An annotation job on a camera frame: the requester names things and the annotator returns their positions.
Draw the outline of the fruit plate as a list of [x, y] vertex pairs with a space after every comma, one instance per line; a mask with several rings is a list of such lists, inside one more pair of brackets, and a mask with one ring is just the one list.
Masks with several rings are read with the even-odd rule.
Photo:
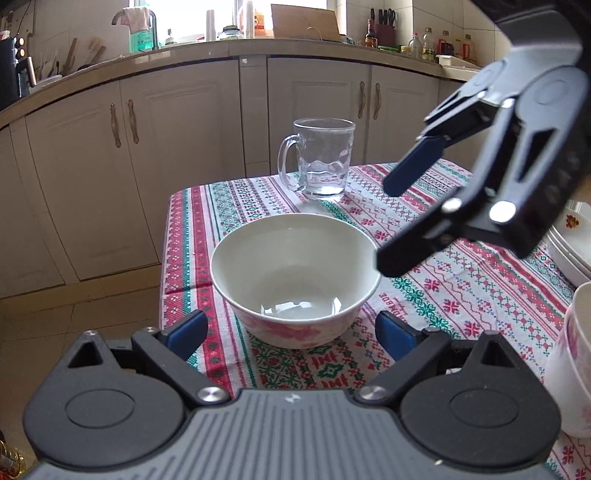
[[547, 232], [550, 256], [575, 287], [590, 281], [590, 205], [569, 200]]

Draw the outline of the white bowl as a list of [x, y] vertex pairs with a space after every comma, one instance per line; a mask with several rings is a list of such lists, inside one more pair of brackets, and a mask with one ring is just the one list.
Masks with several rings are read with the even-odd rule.
[[546, 362], [544, 385], [559, 406], [562, 430], [590, 437], [590, 283], [580, 285]]
[[291, 213], [227, 234], [211, 254], [211, 280], [257, 339], [286, 349], [335, 340], [377, 291], [377, 246], [345, 221]]

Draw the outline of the kitchen faucet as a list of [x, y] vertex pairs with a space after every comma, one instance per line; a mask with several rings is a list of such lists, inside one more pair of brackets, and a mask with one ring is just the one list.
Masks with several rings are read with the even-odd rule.
[[113, 16], [111, 24], [128, 28], [130, 54], [155, 51], [159, 48], [156, 15], [148, 7], [123, 8]]

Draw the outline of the glass mug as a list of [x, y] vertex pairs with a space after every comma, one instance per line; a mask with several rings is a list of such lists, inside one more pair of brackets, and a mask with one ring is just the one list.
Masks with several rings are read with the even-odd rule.
[[[303, 118], [283, 139], [277, 173], [284, 187], [311, 199], [339, 198], [346, 191], [356, 124], [339, 118]], [[297, 150], [297, 180], [287, 174], [287, 153]]]

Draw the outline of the knife block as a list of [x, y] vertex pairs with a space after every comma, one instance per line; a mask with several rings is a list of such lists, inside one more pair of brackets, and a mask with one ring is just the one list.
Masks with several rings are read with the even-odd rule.
[[397, 43], [397, 14], [391, 8], [370, 9], [370, 22], [378, 45], [394, 48]]

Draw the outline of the wooden cutting board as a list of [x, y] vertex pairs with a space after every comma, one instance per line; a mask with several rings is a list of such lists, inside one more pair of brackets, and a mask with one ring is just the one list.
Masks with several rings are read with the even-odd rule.
[[341, 42], [335, 12], [294, 5], [270, 5], [273, 37]]

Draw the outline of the black air fryer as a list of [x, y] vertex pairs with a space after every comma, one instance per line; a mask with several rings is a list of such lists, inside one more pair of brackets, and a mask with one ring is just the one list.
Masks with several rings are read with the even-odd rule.
[[26, 50], [25, 39], [1, 31], [0, 40], [0, 110], [28, 96], [36, 86], [32, 58]]

